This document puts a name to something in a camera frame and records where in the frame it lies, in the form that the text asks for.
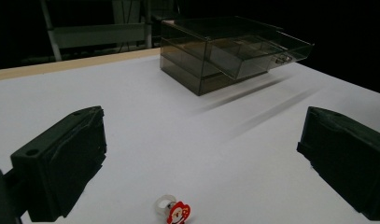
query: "white table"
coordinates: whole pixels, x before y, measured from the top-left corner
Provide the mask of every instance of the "white table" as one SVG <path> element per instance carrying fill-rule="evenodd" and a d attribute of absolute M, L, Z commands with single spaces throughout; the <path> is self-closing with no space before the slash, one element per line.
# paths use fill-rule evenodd
<path fill-rule="evenodd" d="M 296 147 L 308 106 L 380 132 L 379 93 L 292 63 L 199 97 L 159 58 L 149 49 L 0 71 L 0 169 L 67 114 L 101 105 L 104 167 L 56 223 L 162 224 L 163 194 L 191 206 L 187 224 L 373 223 Z"/>

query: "clear plastic box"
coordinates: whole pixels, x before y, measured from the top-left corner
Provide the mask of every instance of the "clear plastic box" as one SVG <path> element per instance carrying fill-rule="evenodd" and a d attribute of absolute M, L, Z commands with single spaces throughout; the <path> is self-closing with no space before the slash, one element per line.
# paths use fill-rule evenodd
<path fill-rule="evenodd" d="M 163 21 L 161 69 L 202 95 L 305 59 L 312 47 L 240 17 Z"/>

